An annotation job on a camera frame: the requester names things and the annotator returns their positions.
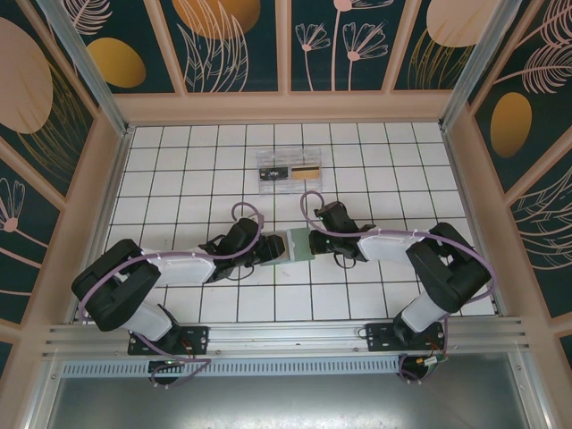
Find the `grey-green card holder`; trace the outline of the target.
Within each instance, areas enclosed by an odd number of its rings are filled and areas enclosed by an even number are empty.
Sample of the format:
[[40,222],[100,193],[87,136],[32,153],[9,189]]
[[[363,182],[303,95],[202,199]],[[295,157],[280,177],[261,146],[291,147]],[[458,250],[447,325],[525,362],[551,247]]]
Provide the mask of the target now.
[[[282,232],[285,234],[286,240],[284,248],[287,250],[287,259],[285,261],[261,260],[261,266],[285,265],[296,262],[307,262],[315,259],[315,256],[313,256],[310,251],[310,230],[308,228],[295,228],[281,231],[263,232],[262,236],[265,237],[265,233],[275,232]],[[270,245],[267,241],[266,243],[268,245],[268,250],[270,248],[278,248]]]

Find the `clear acrylic box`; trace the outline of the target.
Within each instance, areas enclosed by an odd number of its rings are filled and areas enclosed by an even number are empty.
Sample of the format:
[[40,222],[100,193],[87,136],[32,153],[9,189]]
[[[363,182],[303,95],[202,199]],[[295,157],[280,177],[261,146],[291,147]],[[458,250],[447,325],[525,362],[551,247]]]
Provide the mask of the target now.
[[[282,147],[257,152],[257,179],[260,195],[302,194],[306,191],[323,189],[322,153],[319,147]],[[301,165],[319,165],[321,177],[318,180],[295,181],[291,178],[291,168]],[[288,166],[290,178],[286,181],[260,181],[258,169],[262,167]]]

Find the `grey metal sheet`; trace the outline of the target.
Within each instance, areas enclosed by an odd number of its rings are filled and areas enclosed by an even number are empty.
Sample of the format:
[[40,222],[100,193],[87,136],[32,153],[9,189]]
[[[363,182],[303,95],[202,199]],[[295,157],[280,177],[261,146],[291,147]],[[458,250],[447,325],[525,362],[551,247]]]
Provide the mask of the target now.
[[511,384],[484,393],[392,374],[65,379],[46,429],[532,429]]

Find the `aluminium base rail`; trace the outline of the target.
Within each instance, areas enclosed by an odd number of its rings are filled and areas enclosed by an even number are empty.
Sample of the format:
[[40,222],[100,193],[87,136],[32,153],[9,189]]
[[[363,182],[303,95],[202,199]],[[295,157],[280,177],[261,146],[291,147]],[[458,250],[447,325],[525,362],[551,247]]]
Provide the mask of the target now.
[[[364,321],[219,323],[209,325],[209,358],[317,358],[367,354]],[[100,332],[95,325],[55,325],[40,343],[43,358],[126,358],[130,335]],[[449,354],[528,351],[530,341],[515,317],[453,317]]]

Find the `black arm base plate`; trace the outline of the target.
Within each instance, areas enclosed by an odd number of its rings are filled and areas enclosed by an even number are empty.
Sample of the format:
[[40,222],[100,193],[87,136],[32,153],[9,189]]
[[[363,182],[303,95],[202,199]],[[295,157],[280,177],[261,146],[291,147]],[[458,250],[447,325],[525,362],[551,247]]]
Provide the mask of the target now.
[[[207,326],[183,326],[172,328],[161,340],[152,341],[152,344],[174,356],[203,356],[206,354],[209,341],[209,328]],[[130,356],[157,355],[144,341],[134,333],[130,333],[127,353]]]
[[392,323],[370,323],[364,326],[365,339],[370,352],[430,351],[433,345],[444,348],[446,336],[443,324],[436,322],[426,330],[414,333],[409,340],[401,340],[393,330]]

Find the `aluminium side rail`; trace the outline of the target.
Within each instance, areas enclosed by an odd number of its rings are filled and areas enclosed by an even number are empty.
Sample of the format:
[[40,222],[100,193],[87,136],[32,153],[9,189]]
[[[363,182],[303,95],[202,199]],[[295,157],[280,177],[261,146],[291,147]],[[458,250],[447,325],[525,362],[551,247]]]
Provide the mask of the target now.
[[[469,192],[467,180],[462,170],[462,164],[458,158],[451,138],[444,131],[442,132],[442,138],[448,153],[448,157],[450,158],[451,168],[459,186],[458,192],[462,200],[463,207],[466,211],[467,222],[474,240],[474,248],[482,257],[486,259],[489,264],[491,264],[492,261],[490,259],[490,252],[488,251],[486,243],[484,242],[484,237],[478,222],[477,213],[475,211],[475,205],[473,204],[473,199]],[[491,292],[490,298],[496,315],[500,317],[506,316],[506,306],[504,305],[502,296],[500,294],[498,283],[496,281],[490,281],[487,286],[489,288],[494,288],[494,291]]]
[[133,136],[134,129],[129,127],[115,140],[101,137],[80,160],[79,178],[74,181],[71,201],[66,207],[68,229],[63,234],[68,247],[62,264],[65,271],[62,285],[70,298],[68,319],[75,316],[77,308],[72,282],[105,252]]

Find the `aluminium corner post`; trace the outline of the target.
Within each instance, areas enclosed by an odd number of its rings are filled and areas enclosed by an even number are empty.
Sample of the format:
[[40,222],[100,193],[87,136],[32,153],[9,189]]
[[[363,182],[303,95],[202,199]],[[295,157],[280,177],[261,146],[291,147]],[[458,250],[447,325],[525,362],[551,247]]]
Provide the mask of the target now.
[[514,21],[521,3],[522,0],[500,0],[493,10],[442,111],[439,124],[443,134],[448,133],[463,110],[469,95]]
[[46,18],[53,25],[55,34],[76,63],[80,74],[88,84],[89,89],[95,96],[105,116],[112,124],[115,131],[124,137],[128,130],[122,112],[114,101],[114,97],[96,64],[94,63],[80,34],[73,28],[67,12],[59,0],[37,0],[39,7]]

